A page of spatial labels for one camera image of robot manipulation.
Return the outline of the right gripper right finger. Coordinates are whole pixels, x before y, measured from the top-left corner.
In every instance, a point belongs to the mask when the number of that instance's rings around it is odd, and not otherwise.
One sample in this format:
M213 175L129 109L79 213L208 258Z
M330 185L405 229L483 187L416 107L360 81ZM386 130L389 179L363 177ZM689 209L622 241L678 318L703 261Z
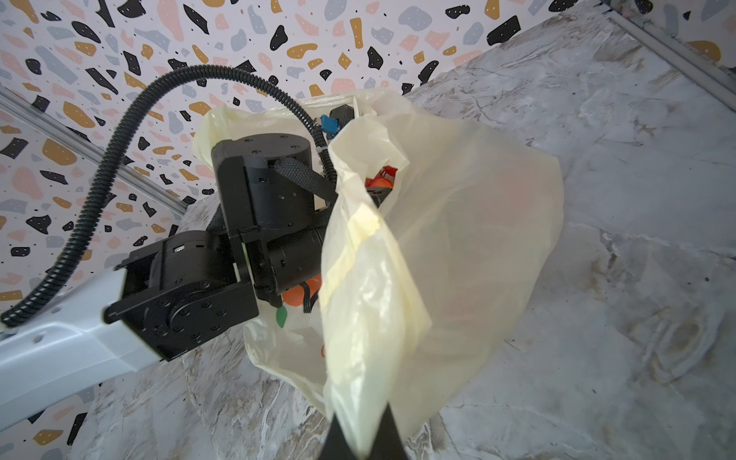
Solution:
M407 460L402 438L397 429L391 407L387 406L373 443L369 460Z

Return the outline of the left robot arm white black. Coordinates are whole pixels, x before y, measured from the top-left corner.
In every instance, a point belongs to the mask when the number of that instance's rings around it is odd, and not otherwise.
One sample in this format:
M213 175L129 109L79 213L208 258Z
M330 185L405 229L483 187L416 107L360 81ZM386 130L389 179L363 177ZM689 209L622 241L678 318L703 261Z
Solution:
M212 150L220 208L204 230L130 253L1 337L1 425L96 383L174 360L280 307L320 272L335 188L301 136L257 134Z

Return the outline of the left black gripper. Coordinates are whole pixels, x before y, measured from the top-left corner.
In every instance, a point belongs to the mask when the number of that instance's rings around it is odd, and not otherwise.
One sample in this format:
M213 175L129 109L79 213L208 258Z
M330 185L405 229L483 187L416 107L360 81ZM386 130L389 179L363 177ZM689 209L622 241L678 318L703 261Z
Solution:
M231 245L245 253L256 297L279 305L320 274L335 184L312 168L309 140L294 134L220 141L212 162Z

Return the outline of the yellow translucent plastic bag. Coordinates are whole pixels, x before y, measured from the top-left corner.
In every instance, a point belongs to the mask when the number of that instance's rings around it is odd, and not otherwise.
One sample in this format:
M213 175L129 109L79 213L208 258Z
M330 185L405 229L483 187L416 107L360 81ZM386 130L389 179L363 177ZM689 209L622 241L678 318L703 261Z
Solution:
M329 147L339 198L316 309L261 303L243 338L366 457L387 406L414 435L506 339L559 240L565 193L555 156L393 91L303 102L312 117L340 105L358 116ZM394 188L367 188L384 166Z

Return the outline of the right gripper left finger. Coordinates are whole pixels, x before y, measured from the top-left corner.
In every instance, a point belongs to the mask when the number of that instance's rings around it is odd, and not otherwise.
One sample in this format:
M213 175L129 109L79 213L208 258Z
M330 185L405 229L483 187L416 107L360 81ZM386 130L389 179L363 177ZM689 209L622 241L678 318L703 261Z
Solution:
M318 460L348 460L348 445L337 416L333 416Z

